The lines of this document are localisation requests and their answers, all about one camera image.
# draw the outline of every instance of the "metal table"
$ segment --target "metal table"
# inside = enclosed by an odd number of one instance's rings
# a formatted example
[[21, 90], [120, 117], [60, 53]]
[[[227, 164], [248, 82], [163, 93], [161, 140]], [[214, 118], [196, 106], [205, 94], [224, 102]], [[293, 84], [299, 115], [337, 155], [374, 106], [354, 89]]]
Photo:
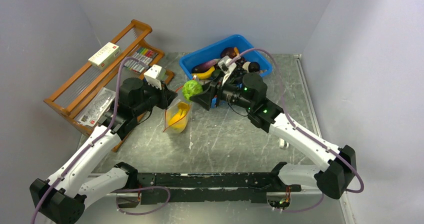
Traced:
[[[188, 79], [179, 66], [186, 53], [168, 53], [159, 65], [175, 72], [169, 85], [171, 90], [182, 86]], [[317, 132], [313, 112], [303, 82], [298, 60], [293, 55], [275, 54], [280, 73], [274, 71], [264, 77], [268, 86], [267, 97], [277, 104], [284, 95], [290, 115], [301, 125]], [[242, 108], [234, 109], [244, 114]], [[139, 172], [269, 172], [278, 162], [310, 165], [312, 162], [289, 146], [279, 147], [279, 138], [254, 127], [247, 117], [233, 112], [227, 105], [206, 111], [195, 106], [186, 129], [180, 134], [164, 133], [164, 111], [154, 108], [148, 121], [130, 134], [117, 153], [110, 152], [94, 170], [105, 173], [116, 163], [126, 162]], [[293, 196], [291, 209], [313, 205], [320, 198], [316, 190]], [[114, 211], [114, 198], [105, 197], [93, 204], [82, 216], [80, 223], [345, 223], [338, 200], [325, 198], [323, 204], [302, 214], [272, 214], [266, 204], [249, 202], [170, 203], [167, 207], [147, 216], [126, 216]], [[139, 206], [130, 212], [154, 209]]]

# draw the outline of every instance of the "plastic bag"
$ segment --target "plastic bag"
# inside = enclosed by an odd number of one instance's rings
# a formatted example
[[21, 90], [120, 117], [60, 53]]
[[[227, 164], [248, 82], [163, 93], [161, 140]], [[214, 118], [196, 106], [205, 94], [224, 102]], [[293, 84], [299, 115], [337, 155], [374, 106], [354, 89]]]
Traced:
[[164, 132], [181, 133], [189, 122], [193, 102], [184, 98], [182, 90], [183, 86], [175, 90], [177, 97], [169, 105], [169, 108], [165, 110]]
[[76, 121], [83, 126], [94, 127], [100, 117], [109, 110], [115, 99], [115, 92], [103, 87], [78, 114]]

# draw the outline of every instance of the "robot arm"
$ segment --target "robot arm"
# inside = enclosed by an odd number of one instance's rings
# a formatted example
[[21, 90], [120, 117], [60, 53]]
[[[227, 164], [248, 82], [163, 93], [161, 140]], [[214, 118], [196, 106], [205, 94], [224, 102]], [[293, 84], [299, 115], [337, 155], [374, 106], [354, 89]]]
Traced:
[[160, 66], [154, 65], [146, 73], [147, 83], [139, 78], [128, 78], [119, 88], [118, 110], [110, 130], [98, 141], [92, 141], [107, 130], [112, 121], [114, 109], [106, 112], [79, 150], [47, 180], [36, 179], [30, 186], [34, 205], [51, 189], [44, 200], [40, 212], [56, 223], [75, 223], [84, 210], [98, 199], [117, 189], [133, 189], [138, 187], [138, 171], [121, 162], [107, 173], [85, 182], [102, 158], [118, 145], [136, 126], [138, 116], [153, 107], [166, 109], [177, 96], [168, 90], [160, 81]]
[[[219, 75], [213, 81], [204, 84], [203, 92], [191, 96], [190, 100], [206, 110], [211, 108], [214, 97], [216, 97], [217, 106], [220, 101], [226, 101], [230, 105], [245, 108], [247, 117], [255, 127], [288, 141], [315, 164], [298, 166], [286, 163], [283, 165], [278, 172], [278, 177], [285, 185], [318, 187], [328, 197], [339, 199], [355, 175], [348, 166], [332, 154], [332, 151], [356, 169], [355, 151], [348, 145], [340, 148], [302, 128], [307, 135], [325, 143], [327, 146], [325, 149], [299, 132], [292, 126], [284, 110], [266, 98], [268, 87], [259, 74], [245, 74], [241, 87], [224, 83], [224, 78]], [[300, 126], [295, 120], [291, 121], [296, 126]]]

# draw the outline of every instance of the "orange wooden frame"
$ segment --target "orange wooden frame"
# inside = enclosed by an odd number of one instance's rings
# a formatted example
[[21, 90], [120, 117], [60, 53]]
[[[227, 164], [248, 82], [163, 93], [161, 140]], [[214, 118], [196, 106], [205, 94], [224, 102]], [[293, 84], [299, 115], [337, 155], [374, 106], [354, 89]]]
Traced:
[[[150, 66], [157, 64], [158, 61], [164, 57], [164, 52], [158, 48], [149, 45], [144, 38], [152, 32], [152, 28], [141, 21], [133, 19], [131, 23], [125, 27], [117, 36], [115, 36], [110, 42], [116, 44], [123, 36], [125, 36], [130, 30], [134, 30], [136, 39], [116, 58], [116, 60], [110, 64], [102, 73], [100, 73], [95, 80], [90, 83], [68, 106], [60, 106], [55, 103], [57, 100], [78, 78], [80, 78], [91, 66], [90, 62], [87, 62], [81, 67], [74, 75], [72, 75], [59, 89], [57, 89], [50, 97], [44, 99], [44, 102], [51, 107], [55, 112], [61, 115], [67, 120], [72, 126], [80, 131], [85, 136], [91, 135], [93, 128], [79, 124], [74, 118], [91, 102], [96, 94], [118, 73], [118, 66], [121, 61], [131, 56], [140, 47], [145, 47], [153, 50], [157, 53], [156, 57], [149, 64]], [[139, 78], [144, 78], [143, 71]], [[167, 78], [166, 84], [174, 78], [174, 73], [170, 70], [166, 70], [165, 74]], [[138, 120], [143, 118], [144, 114], [138, 117]], [[123, 141], [115, 146], [112, 150], [116, 152], [122, 145]]]

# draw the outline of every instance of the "paper packaging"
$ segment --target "paper packaging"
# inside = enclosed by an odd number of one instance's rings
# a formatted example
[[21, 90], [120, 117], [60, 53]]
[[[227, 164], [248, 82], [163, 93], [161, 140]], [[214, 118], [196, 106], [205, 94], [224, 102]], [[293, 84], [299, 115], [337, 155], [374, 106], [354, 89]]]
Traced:
[[115, 100], [115, 92], [103, 87], [75, 118], [83, 126], [94, 127], [100, 117], [109, 110]]
[[115, 61], [121, 53], [121, 48], [116, 44], [108, 42], [98, 52], [96, 52], [88, 61], [93, 67], [104, 70]]

